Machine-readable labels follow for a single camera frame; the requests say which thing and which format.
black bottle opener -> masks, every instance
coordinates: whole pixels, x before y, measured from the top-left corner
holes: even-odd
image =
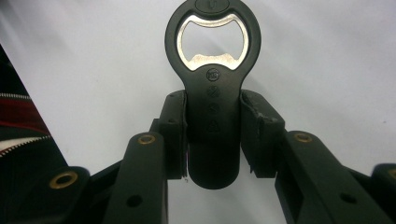
[[[244,38],[240,57],[184,56],[181,40],[189,22],[215,28],[236,21]],[[168,60],[187,93],[186,120],[191,179],[206,189],[222,189],[239,173],[241,86],[261,47],[259,24],[239,0],[188,0],[173,14],[165,33]]]

black mount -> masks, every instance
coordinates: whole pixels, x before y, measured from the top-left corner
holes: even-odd
[[[190,70],[177,49],[182,22],[230,13],[247,29],[245,60],[236,69],[209,63]],[[377,165],[370,177],[350,170],[313,134],[287,132],[261,95],[241,90],[260,45],[259,25],[239,0],[186,1],[165,36],[186,90],[166,97],[122,161],[93,176],[80,167],[44,174],[10,223],[167,223],[167,180],[189,171],[201,187],[224,188],[239,173],[240,146],[258,178],[276,178],[288,223],[395,223],[396,164]]]

dark red fabric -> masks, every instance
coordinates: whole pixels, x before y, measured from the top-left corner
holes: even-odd
[[[0,125],[50,134],[32,101],[0,98]]]

zipper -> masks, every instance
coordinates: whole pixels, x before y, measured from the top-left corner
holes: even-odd
[[[3,150],[0,151],[0,159],[5,157],[9,152],[11,152],[11,151],[13,151],[13,150],[15,150],[15,149],[17,149],[19,147],[23,147],[23,146],[25,146],[27,144],[32,144],[32,143],[36,143],[36,142],[49,140],[51,138],[52,138],[51,135],[46,135],[46,136],[42,136],[42,137],[34,139],[34,140],[30,140],[30,141],[27,141],[27,142],[24,142],[24,143],[20,143],[18,145],[13,146],[13,147],[9,147],[9,148],[3,149]]]
[[[0,98],[9,98],[9,99],[18,99],[18,100],[32,100],[30,96],[27,95],[19,95],[13,93],[2,93],[0,92]]]

brass grommet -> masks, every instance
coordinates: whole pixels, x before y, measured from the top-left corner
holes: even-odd
[[[312,137],[309,136],[306,133],[297,133],[294,135],[294,138],[299,141],[299,142],[303,142],[303,143],[309,143],[312,142]]]
[[[151,144],[155,141],[155,137],[153,135],[143,135],[141,137],[139,137],[139,139],[137,139],[137,142],[141,145],[147,145],[147,144]]]
[[[72,185],[78,179],[78,174],[74,171],[65,171],[53,177],[49,182],[52,189],[64,189]]]
[[[393,177],[393,179],[396,179],[396,169],[388,170],[388,173]]]

